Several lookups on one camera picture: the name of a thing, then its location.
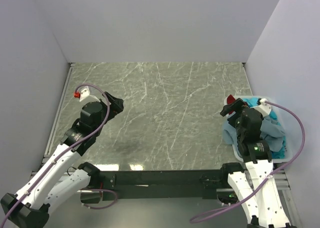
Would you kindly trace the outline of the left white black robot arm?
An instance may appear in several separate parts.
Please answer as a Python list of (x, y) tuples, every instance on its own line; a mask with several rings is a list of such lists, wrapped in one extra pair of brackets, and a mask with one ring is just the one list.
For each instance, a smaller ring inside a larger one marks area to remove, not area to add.
[(79, 160), (96, 142), (103, 126), (124, 110), (124, 101), (104, 92), (104, 102), (83, 91), (74, 94), (86, 103), (70, 129), (68, 129), (54, 153), (36, 175), (16, 193), (6, 193), (0, 200), (5, 213), (19, 228), (42, 228), (50, 214), (78, 190), (97, 192), (103, 195), (101, 171), (85, 162), (64, 181), (59, 182), (65, 171)]

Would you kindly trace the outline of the grey blue t shirt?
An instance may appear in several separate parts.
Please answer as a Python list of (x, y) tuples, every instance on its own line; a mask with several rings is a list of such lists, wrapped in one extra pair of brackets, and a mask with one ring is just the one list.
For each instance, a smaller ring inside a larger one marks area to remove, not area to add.
[[(286, 138), (285, 130), (273, 110), (264, 117), (260, 130), (260, 137), (267, 141), (271, 151), (279, 152), (283, 148)], [(222, 138), (226, 144), (238, 147), (236, 129), (228, 121), (222, 125)]]

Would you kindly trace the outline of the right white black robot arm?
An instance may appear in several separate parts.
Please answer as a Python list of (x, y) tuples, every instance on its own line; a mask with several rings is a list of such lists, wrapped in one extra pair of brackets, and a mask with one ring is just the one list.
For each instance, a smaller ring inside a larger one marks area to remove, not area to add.
[(223, 106), (221, 116), (235, 128), (236, 142), (245, 168), (239, 164), (225, 165), (219, 181), (232, 187), (241, 203), (249, 228), (292, 227), (282, 206), (275, 178), (270, 147), (261, 137), (264, 118), (271, 106), (265, 102), (249, 107), (241, 98)]

